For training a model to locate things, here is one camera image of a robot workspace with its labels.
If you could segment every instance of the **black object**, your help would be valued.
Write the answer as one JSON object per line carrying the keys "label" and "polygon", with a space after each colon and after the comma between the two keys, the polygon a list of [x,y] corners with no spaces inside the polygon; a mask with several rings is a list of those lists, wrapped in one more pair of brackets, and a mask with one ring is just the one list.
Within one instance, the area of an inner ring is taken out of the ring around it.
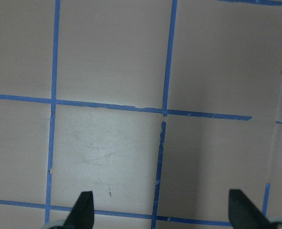
{"label": "black object", "polygon": [[282,222],[269,222],[240,189],[229,191],[228,216],[234,229],[282,229]]}
{"label": "black object", "polygon": [[64,222],[64,225],[50,229],[92,229],[93,223],[93,194],[91,191],[82,192]]}

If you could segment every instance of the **gray floor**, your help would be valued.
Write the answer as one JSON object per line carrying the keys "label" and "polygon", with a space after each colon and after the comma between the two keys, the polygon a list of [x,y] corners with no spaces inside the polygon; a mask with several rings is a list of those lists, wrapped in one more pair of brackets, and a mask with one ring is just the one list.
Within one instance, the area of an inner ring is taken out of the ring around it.
{"label": "gray floor", "polygon": [[0,228],[85,190],[96,229],[229,228],[230,188],[282,218],[282,6],[252,2],[0,0]]}

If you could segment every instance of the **vertical blue tape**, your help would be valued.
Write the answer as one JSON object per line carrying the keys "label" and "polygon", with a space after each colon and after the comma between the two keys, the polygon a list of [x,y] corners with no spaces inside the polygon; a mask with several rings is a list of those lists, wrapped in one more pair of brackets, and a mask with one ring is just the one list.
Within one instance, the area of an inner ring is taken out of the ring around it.
{"label": "vertical blue tape", "polygon": [[158,162],[157,162],[155,196],[154,196],[154,203],[153,203],[153,207],[152,207],[153,218],[151,220],[151,229],[156,228],[156,221],[157,221],[159,191],[160,191],[160,181],[161,181],[161,170],[162,170],[162,159],[163,159],[163,143],[164,143],[164,139],[165,139],[165,128],[166,128],[166,122],[162,122],[161,133],[160,133]]}
{"label": "vertical blue tape", "polygon": [[263,200],[263,207],[262,207],[262,213],[266,216],[267,213],[267,207],[268,207],[268,201],[269,201],[269,193],[270,193],[270,184],[267,183],[265,187],[265,194],[264,194],[264,200]]}
{"label": "vertical blue tape", "polygon": [[165,65],[163,98],[162,98],[162,114],[164,116],[167,115],[169,84],[170,84],[170,74],[171,74],[171,55],[173,50],[173,41],[174,41],[174,33],[175,33],[176,11],[177,11],[177,0],[173,0],[171,6],[171,21],[170,21],[168,51],[167,51],[166,65]]}
{"label": "vertical blue tape", "polygon": [[45,223],[49,222],[50,220],[50,208],[51,208],[52,174],[50,173],[50,170],[52,169],[52,163],[53,163],[59,22],[60,22],[60,0],[55,0],[54,30],[53,30],[53,56],[52,56],[52,83],[51,83],[51,118],[50,118],[50,131],[49,131]]}

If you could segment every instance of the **floor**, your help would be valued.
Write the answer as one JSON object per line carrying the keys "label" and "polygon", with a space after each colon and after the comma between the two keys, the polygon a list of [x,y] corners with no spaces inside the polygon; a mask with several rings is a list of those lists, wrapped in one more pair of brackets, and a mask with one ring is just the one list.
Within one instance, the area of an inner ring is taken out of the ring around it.
{"label": "floor", "polygon": [[282,1],[0,0],[0,228],[282,218]]}

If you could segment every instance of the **blue grid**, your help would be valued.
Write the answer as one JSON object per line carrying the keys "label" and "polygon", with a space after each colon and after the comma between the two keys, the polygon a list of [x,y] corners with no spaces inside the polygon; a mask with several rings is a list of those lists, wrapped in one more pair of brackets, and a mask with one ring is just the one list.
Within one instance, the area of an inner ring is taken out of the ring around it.
{"label": "blue grid", "polygon": [[[165,67],[165,79],[164,79],[163,98],[162,98],[162,108],[161,109],[160,108],[152,108],[152,107],[137,108],[135,106],[127,106],[127,105],[101,104],[101,103],[92,103],[92,102],[58,100],[56,98],[56,83],[57,83],[57,60],[58,60],[60,1],[61,0],[55,0],[51,99],[0,94],[0,99],[5,99],[5,100],[51,104],[49,150],[48,150],[48,165],[47,165],[46,203],[45,204],[34,204],[34,203],[26,203],[26,202],[18,202],[18,201],[0,200],[0,204],[20,206],[20,207],[28,207],[28,208],[45,209],[45,223],[49,222],[50,210],[71,211],[71,208],[69,208],[69,207],[51,205],[52,175],[50,173],[50,170],[52,168],[52,162],[53,162],[55,110],[56,110],[57,104],[71,105],[71,106],[101,107],[101,108],[108,108],[108,109],[113,109],[113,110],[125,110],[125,111],[135,111],[135,112],[159,113],[159,114],[162,114],[163,116],[183,115],[183,116],[242,120],[242,121],[248,121],[248,120],[252,119],[252,116],[245,116],[245,115],[216,114],[216,113],[205,113],[205,112],[194,112],[194,111],[183,111],[183,110],[168,110],[167,109],[170,72],[171,72],[171,55],[172,55],[173,38],[174,38],[174,32],[175,32],[177,0],[172,0],[170,31],[169,31],[167,60],[166,60],[166,67]],[[243,3],[248,3],[248,4],[260,4],[260,5],[271,5],[271,6],[282,6],[282,1],[272,1],[272,0],[271,1],[270,0],[220,0],[220,1],[243,2]],[[164,138],[165,138],[165,132],[166,132],[166,122],[162,122],[162,124],[161,124],[161,134],[160,134],[160,145],[159,145],[159,152],[158,152],[158,162],[157,162],[156,186],[155,186],[155,191],[154,191],[154,201],[153,201],[152,215],[135,214],[135,213],[128,213],[128,212],[104,211],[104,210],[95,210],[95,214],[108,215],[108,216],[118,216],[118,217],[138,218],[138,219],[151,219],[151,228],[152,229],[156,228],[156,221],[157,220],[187,223],[187,224],[199,224],[199,225],[212,225],[212,226],[230,227],[231,224],[229,222],[211,221],[211,220],[196,220],[196,219],[183,219],[183,218],[167,217],[167,216],[159,216],[158,215],[159,191],[160,191],[161,169],[162,169],[162,159],[163,159],[163,142],[164,142]],[[266,215],[266,212],[267,212],[268,201],[269,201],[269,192],[270,192],[270,184],[266,184],[264,197],[263,197],[263,205],[262,205],[262,212],[263,212],[264,215]]]}

